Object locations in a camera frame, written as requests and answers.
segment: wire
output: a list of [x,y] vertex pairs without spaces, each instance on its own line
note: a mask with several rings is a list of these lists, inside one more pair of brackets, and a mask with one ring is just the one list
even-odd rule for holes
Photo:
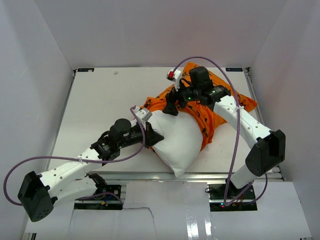
[[100,197],[93,197],[94,198],[94,200],[101,200],[101,199],[103,199],[104,198],[104,196],[100,196]]
[[111,195],[111,196],[115,197],[122,205],[124,204],[124,202],[117,195],[115,195],[113,192],[103,192],[103,193],[95,194],[92,196],[84,196],[84,197],[78,198],[77,200],[80,200],[80,201],[88,200],[88,199],[96,198],[98,196],[105,196],[105,195]]
[[[232,175],[232,171],[234,169],[234,165],[235,165],[235,161],[236,161],[236,155],[237,155],[237,149],[238,149],[238,144],[239,144],[239,137],[240,137],[240,110],[239,110],[239,99],[238,99],[238,94],[232,84],[232,82],[230,81],[229,77],[227,76],[227,74],[225,73],[225,71],[223,71],[223,69],[217,64],[215,63],[213,60],[207,58],[207,57],[204,57],[204,56],[191,56],[191,57],[187,57],[185,59],[183,59],[181,62],[179,62],[175,68],[172,70],[173,72],[175,72],[177,70],[178,67],[180,67],[181,64],[183,64],[185,61],[187,60],[190,60],[190,59],[204,59],[204,60],[207,60],[208,62],[212,63],[213,65],[215,65],[219,70],[220,72],[223,74],[223,76],[225,77],[225,79],[228,81],[230,87],[231,87],[231,90],[233,92],[233,95],[234,95],[234,99],[235,99],[235,105],[236,107],[238,108],[236,110],[236,113],[237,113],[237,121],[236,121],[236,136],[235,136],[235,143],[234,143],[234,149],[233,149],[233,155],[232,155],[232,159],[231,159],[231,164],[230,164],[230,169],[229,169],[229,173],[228,173],[228,177],[226,179],[226,185],[225,185],[225,191],[224,191],[224,196],[223,196],[223,203],[225,206],[229,206],[231,205],[236,199],[238,199],[242,194],[243,192],[241,192],[241,194],[238,194],[235,198],[233,198],[231,201],[227,202],[227,195],[228,195],[228,189],[229,189],[229,185],[230,185],[230,178],[231,178],[231,175]],[[246,191],[250,186],[252,185],[251,184],[248,184],[244,190]]]
[[102,133],[100,139],[103,139],[105,136],[107,136],[109,132],[110,131],[105,131],[104,133]]
[[261,194],[253,201],[250,202],[245,202],[242,205],[249,205],[249,204],[254,204],[255,202],[257,202],[260,198],[262,198],[262,196],[265,194],[266,190],[267,190],[267,186],[268,186],[268,175],[265,173],[265,184],[264,184],[264,188],[261,192]]
[[205,191],[207,194],[210,194],[212,190],[214,190],[213,187],[207,187],[204,191]]
[[242,202],[244,201],[244,199],[245,199],[245,194],[242,194],[242,199],[241,199],[241,201],[240,201],[238,204],[242,204]]
[[110,195],[110,196],[108,196],[107,198],[106,198],[106,200],[104,200],[104,202],[106,203],[109,199],[111,199],[113,196],[112,195]]
[[180,80],[184,81],[186,84],[189,84],[190,86],[192,86],[192,82],[188,81],[187,79],[181,78]]
[[[108,163],[118,163],[118,162],[123,162],[125,160],[128,160],[128,159],[131,159],[133,158],[134,156],[136,156],[138,153],[141,152],[141,150],[144,148],[145,146],[145,143],[146,143],[146,136],[145,136],[145,131],[144,131],[144,127],[142,125],[142,123],[140,122],[140,119],[137,117],[137,115],[135,114],[135,111],[134,111],[135,107],[131,107],[130,108],[130,112],[132,113],[132,115],[134,116],[134,118],[136,119],[136,122],[138,123],[140,129],[141,129],[141,132],[142,132],[142,144],[141,144],[141,147],[135,152],[133,153],[132,155],[130,156],[127,156],[125,158],[122,158],[122,159],[118,159],[118,160],[108,160],[108,161],[99,161],[99,160],[90,160],[90,159],[81,159],[82,162],[85,162],[85,163],[94,163],[94,164],[108,164]],[[19,202],[16,202],[14,200],[12,200],[10,197],[9,197],[9,194],[8,194],[8,190],[7,190],[7,183],[8,183],[8,179],[10,177],[10,175],[12,174],[12,172],[17,168],[19,167],[20,165],[26,163],[26,162],[29,162],[29,161],[32,161],[32,160],[36,160],[36,159],[60,159],[60,160],[68,160],[68,161],[74,161],[74,162],[79,162],[79,158],[73,158],[73,157],[64,157],[64,156],[34,156],[34,157],[30,157],[28,159],[25,159],[19,163],[17,163],[16,165],[14,165],[10,171],[7,173],[7,175],[5,176],[4,178],[4,181],[3,181],[3,193],[4,193],[4,196],[5,198],[10,202],[12,203],[13,205],[16,205],[16,206],[22,206],[21,203]],[[93,195],[91,196],[90,198],[93,198],[93,197],[97,197],[97,196],[100,196],[99,194],[97,195]]]

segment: white pillow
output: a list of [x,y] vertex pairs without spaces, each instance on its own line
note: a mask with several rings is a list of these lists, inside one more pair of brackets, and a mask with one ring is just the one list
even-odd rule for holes
[[177,116],[172,116],[156,110],[152,112],[148,122],[156,133],[164,137],[164,140],[152,148],[173,170],[174,175],[180,177],[201,150],[203,135],[197,121],[182,111]]

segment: white enclosure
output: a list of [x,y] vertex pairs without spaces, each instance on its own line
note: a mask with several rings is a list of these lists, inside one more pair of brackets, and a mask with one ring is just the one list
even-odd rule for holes
[[[1,0],[0,180],[21,160],[52,153],[72,70],[171,67],[203,55],[250,67],[265,124],[286,134],[282,174],[320,239],[319,22],[317,0]],[[13,173],[12,198],[43,163]],[[24,209],[3,192],[0,203],[0,239],[20,239]]]

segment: orange fabric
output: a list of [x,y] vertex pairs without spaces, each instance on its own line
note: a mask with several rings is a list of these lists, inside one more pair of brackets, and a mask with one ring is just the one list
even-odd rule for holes
[[[182,77],[185,78],[187,81],[191,81],[189,76],[189,71],[195,67],[199,67],[198,65],[188,62],[188,64],[183,69]],[[213,74],[209,71],[210,79],[213,81],[215,85],[223,85],[224,87],[228,88],[231,93],[231,87],[217,75]],[[149,111],[153,112],[156,110],[163,110],[166,106],[166,94],[170,92],[170,90],[174,87],[174,85],[168,87],[164,90],[159,96],[157,97],[148,97],[142,106],[142,108],[147,108]],[[239,98],[239,104],[244,106],[244,109],[248,112],[253,110],[257,103],[252,100],[251,98],[244,96],[242,94],[237,94]],[[216,113],[212,112],[208,107],[197,104],[196,102],[189,102],[185,108],[181,108],[177,105],[177,109],[179,111],[188,113],[192,115],[195,120],[197,121],[199,128],[201,129],[203,135],[203,142],[201,146],[201,150],[204,147],[212,142],[212,138],[214,137],[215,129],[220,126],[221,124],[226,123],[226,121],[217,115]]]

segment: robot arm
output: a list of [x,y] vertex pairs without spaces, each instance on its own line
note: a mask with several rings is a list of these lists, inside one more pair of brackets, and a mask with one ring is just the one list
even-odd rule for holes
[[[181,81],[179,74],[169,78]],[[224,118],[235,130],[237,129],[237,105],[230,91],[222,85],[214,86],[208,70],[196,67],[189,71],[190,86],[175,84],[166,95],[167,104],[163,110],[166,114],[176,116],[176,102],[185,108],[188,102],[197,101],[207,106]],[[230,179],[231,188],[241,189],[257,177],[262,176],[285,159],[286,136],[281,130],[272,131],[240,108],[240,135],[251,149],[245,164]]]
[[[143,125],[145,147],[151,147],[164,139],[147,122],[151,112],[144,108],[138,109],[135,114]],[[105,193],[107,184],[103,178],[98,174],[87,175],[103,163],[83,162],[81,159],[111,161],[120,155],[120,149],[142,141],[143,133],[138,124],[132,126],[129,120],[118,119],[109,131],[104,132],[91,147],[77,156],[79,161],[68,161],[40,174],[34,171],[28,173],[23,179],[18,199],[31,221],[37,222],[61,203],[92,196],[94,193]]]

